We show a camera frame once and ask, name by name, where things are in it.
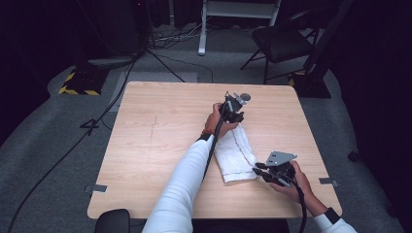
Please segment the white metal stand frame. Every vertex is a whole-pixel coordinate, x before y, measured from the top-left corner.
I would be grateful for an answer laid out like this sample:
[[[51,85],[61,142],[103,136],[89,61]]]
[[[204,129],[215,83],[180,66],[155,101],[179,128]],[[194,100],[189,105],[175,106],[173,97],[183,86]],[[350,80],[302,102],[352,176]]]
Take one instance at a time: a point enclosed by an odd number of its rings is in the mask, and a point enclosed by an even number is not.
[[[282,0],[270,0],[269,3],[229,2],[219,0],[202,0],[201,31],[198,54],[206,53],[207,19],[208,17],[245,17],[268,19],[273,25],[276,21]]]

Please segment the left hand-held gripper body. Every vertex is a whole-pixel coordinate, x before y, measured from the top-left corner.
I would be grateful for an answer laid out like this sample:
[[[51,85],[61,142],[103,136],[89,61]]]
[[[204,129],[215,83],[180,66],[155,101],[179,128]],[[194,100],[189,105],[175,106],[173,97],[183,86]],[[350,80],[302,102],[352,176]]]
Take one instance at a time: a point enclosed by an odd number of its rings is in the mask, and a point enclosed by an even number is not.
[[[238,95],[235,92],[233,92],[232,94],[227,92],[225,94],[224,101],[219,109],[221,117],[228,117],[230,115],[234,115],[234,117],[236,117],[238,113],[241,113],[241,108],[249,102],[244,101],[241,98],[241,94]]]

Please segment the dark equipment stand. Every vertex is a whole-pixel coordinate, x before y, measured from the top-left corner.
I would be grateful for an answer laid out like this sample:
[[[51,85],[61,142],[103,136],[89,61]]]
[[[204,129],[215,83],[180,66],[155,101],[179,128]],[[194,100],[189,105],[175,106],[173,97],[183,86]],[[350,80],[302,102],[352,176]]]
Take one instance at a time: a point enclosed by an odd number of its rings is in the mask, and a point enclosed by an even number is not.
[[[91,64],[127,64],[145,52],[150,26],[144,0],[69,2],[80,18],[76,28],[82,49]]]

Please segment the person's dark lap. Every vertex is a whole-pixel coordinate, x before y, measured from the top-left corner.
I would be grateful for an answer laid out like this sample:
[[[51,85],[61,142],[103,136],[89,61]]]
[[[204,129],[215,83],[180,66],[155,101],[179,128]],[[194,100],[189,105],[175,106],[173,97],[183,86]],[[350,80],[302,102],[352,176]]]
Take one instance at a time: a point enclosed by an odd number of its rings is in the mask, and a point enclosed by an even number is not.
[[[284,219],[194,219],[193,233],[290,233]]]

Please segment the black yellow striped base plate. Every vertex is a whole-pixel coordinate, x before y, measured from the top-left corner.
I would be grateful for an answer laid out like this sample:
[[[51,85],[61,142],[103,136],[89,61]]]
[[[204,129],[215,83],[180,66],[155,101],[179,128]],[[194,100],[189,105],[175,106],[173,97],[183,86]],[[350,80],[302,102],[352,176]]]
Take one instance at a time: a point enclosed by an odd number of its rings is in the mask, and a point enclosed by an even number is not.
[[[91,96],[100,95],[108,74],[108,69],[96,68],[89,74],[86,71],[73,68],[58,93]]]
[[[288,82],[300,98],[329,99],[331,97],[323,80],[315,79],[303,72],[288,74]]]

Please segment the person's right hand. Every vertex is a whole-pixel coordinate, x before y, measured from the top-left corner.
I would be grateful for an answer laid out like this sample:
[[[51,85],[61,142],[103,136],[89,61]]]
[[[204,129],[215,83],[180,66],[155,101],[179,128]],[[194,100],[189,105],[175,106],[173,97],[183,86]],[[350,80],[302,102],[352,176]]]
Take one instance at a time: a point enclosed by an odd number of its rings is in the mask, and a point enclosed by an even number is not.
[[[294,184],[290,186],[280,186],[276,183],[270,183],[269,186],[277,192],[286,194],[296,203],[304,203],[306,209],[314,216],[317,210],[323,210],[325,206],[314,194],[306,175],[301,171],[298,163],[292,161],[291,166],[295,171]]]

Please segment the white towel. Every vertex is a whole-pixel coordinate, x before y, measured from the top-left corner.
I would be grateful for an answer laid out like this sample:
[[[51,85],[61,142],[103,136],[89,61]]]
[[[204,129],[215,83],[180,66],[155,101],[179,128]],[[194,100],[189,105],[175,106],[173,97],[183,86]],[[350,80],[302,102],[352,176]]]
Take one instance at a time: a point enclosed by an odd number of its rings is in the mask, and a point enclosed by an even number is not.
[[[253,171],[257,158],[241,124],[218,140],[215,157],[225,183],[253,180],[258,177]]]

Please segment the black wristband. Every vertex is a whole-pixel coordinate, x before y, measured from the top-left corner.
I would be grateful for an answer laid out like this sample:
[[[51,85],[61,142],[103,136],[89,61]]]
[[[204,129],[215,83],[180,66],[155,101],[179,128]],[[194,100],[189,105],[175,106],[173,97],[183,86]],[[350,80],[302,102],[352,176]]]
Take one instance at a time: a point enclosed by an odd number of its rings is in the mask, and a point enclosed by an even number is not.
[[[327,211],[324,212],[324,216],[330,225],[335,224],[340,219],[340,216],[333,208],[328,208]]]

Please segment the straight black floor rod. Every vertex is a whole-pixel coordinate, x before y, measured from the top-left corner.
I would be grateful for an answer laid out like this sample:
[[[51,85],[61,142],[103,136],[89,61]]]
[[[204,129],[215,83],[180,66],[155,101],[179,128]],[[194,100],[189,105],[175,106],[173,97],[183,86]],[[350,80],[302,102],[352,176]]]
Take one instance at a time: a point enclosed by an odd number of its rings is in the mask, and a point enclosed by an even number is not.
[[[186,81],[180,77],[176,72],[174,72],[166,63],[164,63],[159,57],[158,55],[156,55],[155,53],[153,53],[152,51],[150,51],[149,49],[145,49],[147,53],[151,54],[154,59],[156,59],[161,65],[163,65],[172,75],[174,75],[179,81],[181,81],[182,83],[186,83]]]

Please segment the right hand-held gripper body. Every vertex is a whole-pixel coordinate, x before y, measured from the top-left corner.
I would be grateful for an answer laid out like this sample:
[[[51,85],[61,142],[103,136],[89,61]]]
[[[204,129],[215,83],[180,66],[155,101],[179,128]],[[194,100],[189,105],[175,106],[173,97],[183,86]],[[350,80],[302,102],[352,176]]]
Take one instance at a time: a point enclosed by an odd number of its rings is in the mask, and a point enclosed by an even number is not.
[[[269,154],[265,162],[268,169],[260,170],[271,175],[276,180],[276,184],[280,186],[290,186],[293,183],[295,175],[291,161],[296,158],[297,155],[295,153],[274,150]]]

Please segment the black folding chair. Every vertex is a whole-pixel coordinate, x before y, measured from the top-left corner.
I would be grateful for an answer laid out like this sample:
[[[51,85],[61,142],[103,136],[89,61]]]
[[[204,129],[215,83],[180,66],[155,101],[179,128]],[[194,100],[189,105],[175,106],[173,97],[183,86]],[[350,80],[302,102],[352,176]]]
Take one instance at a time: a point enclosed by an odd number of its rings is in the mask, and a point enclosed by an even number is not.
[[[254,30],[252,38],[257,50],[241,66],[241,70],[252,61],[263,59],[263,83],[266,83],[272,80],[272,77],[268,76],[270,63],[281,63],[309,55],[317,43],[325,12],[323,9],[305,10],[279,24]]]

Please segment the black slanted stand post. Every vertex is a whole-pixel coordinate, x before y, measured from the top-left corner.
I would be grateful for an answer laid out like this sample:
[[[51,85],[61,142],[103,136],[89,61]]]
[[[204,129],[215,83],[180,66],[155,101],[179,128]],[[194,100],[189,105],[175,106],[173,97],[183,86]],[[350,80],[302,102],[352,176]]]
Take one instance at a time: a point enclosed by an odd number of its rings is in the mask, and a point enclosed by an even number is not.
[[[308,57],[305,64],[307,65],[307,75],[310,78],[321,79],[327,71],[327,46],[330,44],[333,35],[339,27],[339,24],[349,11],[354,0],[342,0],[337,9],[336,15],[331,19],[326,27],[320,41],[314,48],[313,53]]]

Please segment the person's left hand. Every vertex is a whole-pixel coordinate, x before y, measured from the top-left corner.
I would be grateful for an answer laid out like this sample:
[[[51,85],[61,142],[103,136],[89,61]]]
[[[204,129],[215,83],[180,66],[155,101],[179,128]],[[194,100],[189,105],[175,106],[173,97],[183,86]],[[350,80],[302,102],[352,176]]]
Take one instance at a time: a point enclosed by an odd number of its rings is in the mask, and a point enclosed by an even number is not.
[[[223,122],[220,128],[220,132],[217,132],[217,126],[221,120],[221,114],[219,112],[221,105],[222,105],[221,103],[215,103],[213,105],[213,112],[209,114],[208,118],[206,119],[205,126],[202,131],[203,134],[206,134],[206,133],[214,134],[220,139],[228,131],[235,129],[238,126],[238,122],[235,122],[235,123]]]

